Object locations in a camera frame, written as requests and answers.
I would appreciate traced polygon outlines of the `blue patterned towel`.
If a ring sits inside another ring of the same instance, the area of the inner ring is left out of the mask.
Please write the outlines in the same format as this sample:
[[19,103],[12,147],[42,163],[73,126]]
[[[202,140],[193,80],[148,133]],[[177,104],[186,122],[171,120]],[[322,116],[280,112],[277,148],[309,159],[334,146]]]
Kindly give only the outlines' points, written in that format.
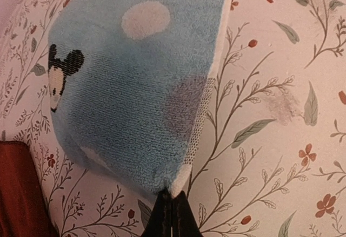
[[56,138],[74,163],[175,197],[191,173],[231,0],[72,0],[48,35]]

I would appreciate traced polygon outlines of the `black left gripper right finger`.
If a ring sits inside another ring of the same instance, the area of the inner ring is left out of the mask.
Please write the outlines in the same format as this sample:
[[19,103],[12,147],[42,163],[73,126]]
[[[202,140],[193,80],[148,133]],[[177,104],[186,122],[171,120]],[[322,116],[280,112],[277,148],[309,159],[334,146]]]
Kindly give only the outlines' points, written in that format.
[[202,237],[184,191],[172,200],[172,236]]

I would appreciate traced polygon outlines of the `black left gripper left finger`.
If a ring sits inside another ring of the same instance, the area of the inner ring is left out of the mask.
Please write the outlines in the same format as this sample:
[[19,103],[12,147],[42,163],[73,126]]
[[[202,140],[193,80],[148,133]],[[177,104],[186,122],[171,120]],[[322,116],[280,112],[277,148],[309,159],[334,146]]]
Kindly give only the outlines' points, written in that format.
[[171,237],[172,197],[167,189],[159,192],[141,237]]

